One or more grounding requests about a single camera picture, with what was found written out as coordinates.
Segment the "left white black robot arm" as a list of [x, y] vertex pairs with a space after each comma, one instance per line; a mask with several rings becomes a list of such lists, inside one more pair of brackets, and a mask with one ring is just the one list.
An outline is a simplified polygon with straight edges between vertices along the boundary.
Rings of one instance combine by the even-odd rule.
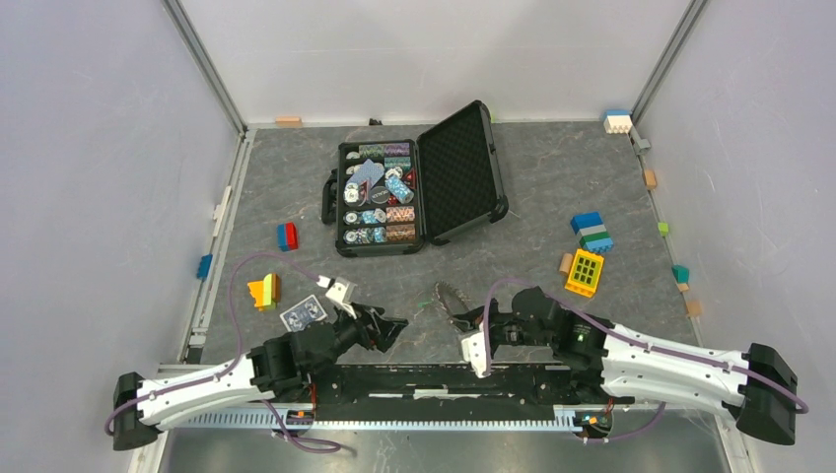
[[385, 316], [381, 307], [353, 304], [349, 311], [338, 310], [333, 322], [312, 322], [216, 367], [163, 379], [125, 373], [117, 379], [105, 432], [114, 450], [125, 451], [205, 412], [255, 401], [298, 401], [314, 377], [350, 348], [384, 353], [407, 325]]

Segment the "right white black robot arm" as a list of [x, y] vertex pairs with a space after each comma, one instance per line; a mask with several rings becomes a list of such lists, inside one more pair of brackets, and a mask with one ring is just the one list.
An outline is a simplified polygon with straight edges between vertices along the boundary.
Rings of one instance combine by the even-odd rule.
[[808, 410], [797, 376], [767, 345], [741, 352], [672, 342], [573, 310], [538, 287], [518, 292], [508, 312], [494, 299], [469, 308], [460, 291], [444, 284], [436, 297], [479, 378], [490, 375], [501, 346], [546, 347], [569, 368], [570, 390], [582, 403], [632, 398], [688, 405], [777, 445], [795, 444], [797, 416]]

